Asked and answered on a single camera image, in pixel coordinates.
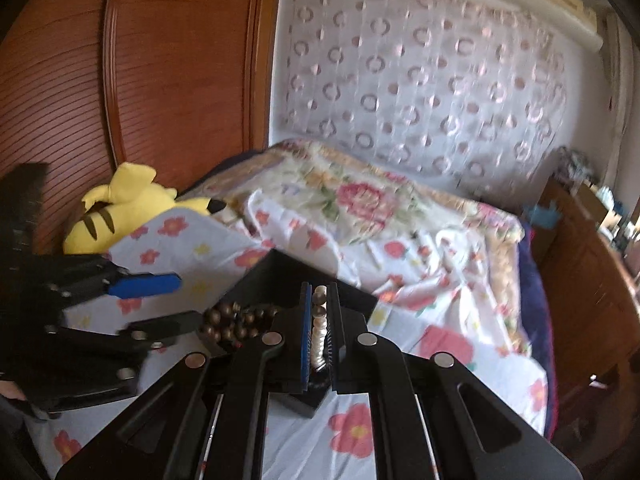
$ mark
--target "floral blanket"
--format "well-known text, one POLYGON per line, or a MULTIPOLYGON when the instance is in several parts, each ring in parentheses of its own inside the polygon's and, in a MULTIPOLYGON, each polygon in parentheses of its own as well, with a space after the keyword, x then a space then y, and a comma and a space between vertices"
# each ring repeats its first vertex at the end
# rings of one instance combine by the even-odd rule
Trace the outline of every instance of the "floral blanket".
MULTIPOLYGON (((256 206, 258 209, 252 218, 256 218, 257 226, 266 229, 272 213, 268 213, 269 218, 258 213, 266 207, 264 202, 258 202, 256 206)), ((296 232, 298 238, 290 250, 298 251, 295 256, 304 257, 307 251, 330 252, 326 231, 316 232, 301 226, 294 229, 296 222, 293 224, 290 229, 296 232)), ((453 232, 450 239, 455 247, 462 243, 453 232)), ((481 239, 479 237, 472 242, 478 244, 472 247, 478 254, 482 254, 481 239)), ((443 248, 442 245, 428 245, 431 253, 424 256, 415 253, 415 244, 410 246, 409 240, 393 240, 386 249, 384 245, 376 249, 380 251, 380 257, 387 253, 394 255, 390 256, 390 261, 401 265, 398 274, 407 280, 411 276, 408 269, 412 266, 407 261, 425 257, 428 265, 435 269, 439 260, 434 254, 443 248)), ((135 320, 165 316, 186 308, 203 312, 215 304, 267 252, 268 249, 262 246, 260 240, 233 232, 219 222, 193 211, 167 211, 121 240, 111 249, 110 255, 115 263, 132 272, 177 272, 182 277, 181 288, 173 294, 133 300, 103 296, 68 309, 67 322, 74 328, 116 333, 135 320)), ((346 254, 345 259, 352 257, 346 254)), ((456 256, 447 259, 449 257, 445 254, 439 258, 447 262, 456 261, 456 256)), ((476 269, 484 268, 483 262, 484 256, 471 261, 476 269)), ((436 279, 440 281, 444 277, 441 273, 436 279)), ((451 283, 446 285, 445 290, 449 290, 451 296, 455 290, 454 280, 460 277, 452 273, 449 279, 451 283)), ((387 286, 394 292, 401 288, 392 283, 387 286)), ((391 339, 403 351, 426 358, 437 351, 451 352, 536 431, 542 433, 546 413, 546 377, 535 361, 509 352, 503 346, 466 338, 430 322, 428 316, 416 317, 416 312, 413 308, 380 301, 369 321, 369 329, 391 339)), ((194 334, 178 338, 177 344, 170 348, 153 351, 143 367, 140 389, 151 386, 191 351, 206 351, 194 334)), ((132 399, 127 399, 66 412, 47 423, 29 421, 28 429, 34 445, 51 477, 131 402, 132 399)), ((276 401, 270 401, 267 427, 263 479, 370 480, 376 477, 371 416, 366 395, 338 396, 331 393, 312 419, 300 417, 276 401)))
POLYGON ((528 354, 517 218, 421 186, 317 141, 286 141, 186 195, 217 218, 480 342, 528 354))

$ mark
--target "black box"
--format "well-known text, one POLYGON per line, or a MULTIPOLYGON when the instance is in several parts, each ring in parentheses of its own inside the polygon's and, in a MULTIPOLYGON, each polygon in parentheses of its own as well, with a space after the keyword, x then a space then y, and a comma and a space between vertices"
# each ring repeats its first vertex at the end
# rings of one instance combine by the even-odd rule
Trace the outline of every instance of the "black box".
MULTIPOLYGON (((291 308, 298 306, 300 287, 303 282, 311 284, 313 289, 318 285, 335 282, 338 286, 340 305, 360 312, 367 321, 378 304, 378 298, 375 296, 276 249, 269 251, 219 301, 225 303, 237 301, 243 306, 272 303, 283 308, 291 308)), ((272 394, 271 398, 311 418, 327 392, 328 388, 316 388, 303 395, 272 394)))

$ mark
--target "navy blue blanket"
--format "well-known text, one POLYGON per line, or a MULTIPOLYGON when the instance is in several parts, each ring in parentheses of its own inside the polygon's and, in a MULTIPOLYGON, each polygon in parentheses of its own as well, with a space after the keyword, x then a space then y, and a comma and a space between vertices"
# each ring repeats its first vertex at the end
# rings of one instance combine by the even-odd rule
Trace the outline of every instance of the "navy blue blanket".
POLYGON ((520 316, 529 336, 532 357, 545 369, 548 378, 545 436, 551 440, 558 423, 558 391, 551 315, 538 267, 531 256, 531 227, 522 223, 525 237, 518 244, 520 271, 520 316))

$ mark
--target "stuffed animal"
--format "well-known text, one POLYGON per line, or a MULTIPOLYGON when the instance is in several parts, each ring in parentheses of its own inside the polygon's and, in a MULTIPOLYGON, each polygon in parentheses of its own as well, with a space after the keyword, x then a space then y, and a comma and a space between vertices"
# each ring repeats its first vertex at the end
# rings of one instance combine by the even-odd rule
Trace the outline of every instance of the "stuffed animal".
POLYGON ((65 253, 105 253, 117 241, 174 207, 209 214, 209 198, 176 203, 177 191, 155 184, 155 177, 156 170, 149 166, 129 162, 119 165, 110 184, 94 187, 82 198, 87 214, 67 235, 63 244, 65 253), (89 213, 98 202, 109 205, 89 213))

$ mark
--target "brown wooden furniture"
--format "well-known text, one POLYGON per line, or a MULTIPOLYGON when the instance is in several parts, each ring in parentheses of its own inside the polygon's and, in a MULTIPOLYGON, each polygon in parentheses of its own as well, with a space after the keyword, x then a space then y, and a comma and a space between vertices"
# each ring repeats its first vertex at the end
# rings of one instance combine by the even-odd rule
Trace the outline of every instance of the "brown wooden furniture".
POLYGON ((0 43, 0 176, 50 164, 36 249, 126 160, 184 189, 268 137, 278 0, 29 0, 0 43))
POLYGON ((540 199, 562 212, 540 274, 551 310, 560 403, 640 348, 640 305, 620 255, 554 180, 540 199))

